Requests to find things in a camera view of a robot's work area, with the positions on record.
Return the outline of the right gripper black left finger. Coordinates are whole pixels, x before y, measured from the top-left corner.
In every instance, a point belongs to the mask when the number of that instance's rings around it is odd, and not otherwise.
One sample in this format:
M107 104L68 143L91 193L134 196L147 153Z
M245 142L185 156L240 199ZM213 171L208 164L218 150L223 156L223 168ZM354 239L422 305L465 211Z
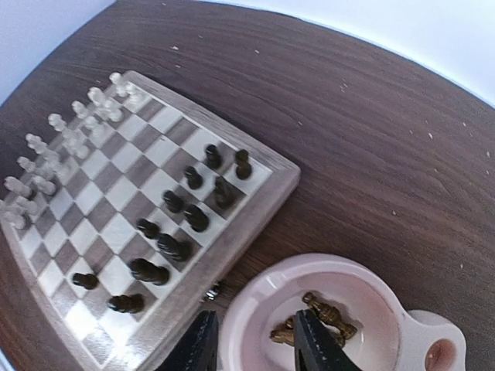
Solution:
M155 371L215 371L219 321L215 311L201 311Z

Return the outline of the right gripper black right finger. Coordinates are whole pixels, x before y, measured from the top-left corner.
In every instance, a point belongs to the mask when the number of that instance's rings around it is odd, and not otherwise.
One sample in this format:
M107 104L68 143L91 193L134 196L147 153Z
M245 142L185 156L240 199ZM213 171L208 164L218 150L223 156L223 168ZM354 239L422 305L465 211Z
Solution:
M295 314L295 369L308 371L360 371L360 368L305 313Z

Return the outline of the dark tall chess piece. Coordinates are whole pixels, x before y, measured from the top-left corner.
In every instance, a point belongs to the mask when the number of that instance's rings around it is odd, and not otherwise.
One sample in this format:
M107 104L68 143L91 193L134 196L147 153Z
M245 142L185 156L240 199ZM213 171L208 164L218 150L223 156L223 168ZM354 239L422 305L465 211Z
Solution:
M189 260L192 253L192 247L189 241L177 240L167 233L160 233L158 235L156 245L162 254L179 262Z

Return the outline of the dark pawn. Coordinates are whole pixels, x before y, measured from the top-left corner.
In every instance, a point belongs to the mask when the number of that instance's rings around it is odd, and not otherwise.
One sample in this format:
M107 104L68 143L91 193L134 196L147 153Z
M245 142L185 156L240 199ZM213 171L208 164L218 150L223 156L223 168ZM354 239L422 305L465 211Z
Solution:
M223 158L216 145L208 144L205 147L204 153L206 156L204 164L208 168L217 170L222 166Z

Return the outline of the dark chess pieces pile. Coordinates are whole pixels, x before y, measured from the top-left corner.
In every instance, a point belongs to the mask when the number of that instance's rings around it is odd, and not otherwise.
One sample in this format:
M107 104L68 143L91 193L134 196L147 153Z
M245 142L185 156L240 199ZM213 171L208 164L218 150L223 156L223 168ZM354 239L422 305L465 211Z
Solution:
M346 341L352 339L357 333L357 327L343 319L339 309L325 301L312 291L307 291L302 296L302 302L308 310L305 311L312 320L312 324L332 339L340 348L346 345ZM272 342L294 346L295 344L295 315L277 324L270 332Z

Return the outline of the wooden chess board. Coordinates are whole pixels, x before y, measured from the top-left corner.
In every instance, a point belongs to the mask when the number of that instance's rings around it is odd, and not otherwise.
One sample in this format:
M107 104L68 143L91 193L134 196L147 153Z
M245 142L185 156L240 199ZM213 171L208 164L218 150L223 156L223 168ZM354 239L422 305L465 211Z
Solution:
M299 183L300 168L135 71L113 73L22 162L1 242L84 370L147 370Z

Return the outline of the white chess pieces row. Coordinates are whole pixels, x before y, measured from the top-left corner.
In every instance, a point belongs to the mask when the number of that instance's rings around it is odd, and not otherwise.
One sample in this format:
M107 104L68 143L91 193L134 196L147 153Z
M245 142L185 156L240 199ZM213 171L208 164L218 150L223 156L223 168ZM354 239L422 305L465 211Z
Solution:
M163 189L181 183L183 166L197 168L203 177L198 199L207 198L214 176L222 175L240 192L240 208L274 173L296 172L287 159L225 120L206 111L198 121L185 116L167 103L166 90L138 73L127 72L108 89L91 94L100 103L77 104L71 122L57 114L50 117L59 134L22 182L33 187L39 176L53 183L55 192L36 191L36 213L26 215L21 230L2 221L4 234L35 243L93 234L128 239L137 233L138 219L160 208ZM208 144L222 155L217 170L204 164ZM248 151L252 167L245 180L235 173L234 156L241 149Z

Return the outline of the pink plastic double bowl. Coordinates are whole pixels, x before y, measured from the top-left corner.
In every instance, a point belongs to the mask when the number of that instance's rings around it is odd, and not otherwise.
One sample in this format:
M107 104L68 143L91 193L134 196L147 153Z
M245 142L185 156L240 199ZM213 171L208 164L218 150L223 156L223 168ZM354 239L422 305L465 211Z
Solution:
M312 311L362 370L463 370L466 340L451 321L406 310L365 266L337 255L287 258L252 279L220 329L225 370L293 370L293 316Z

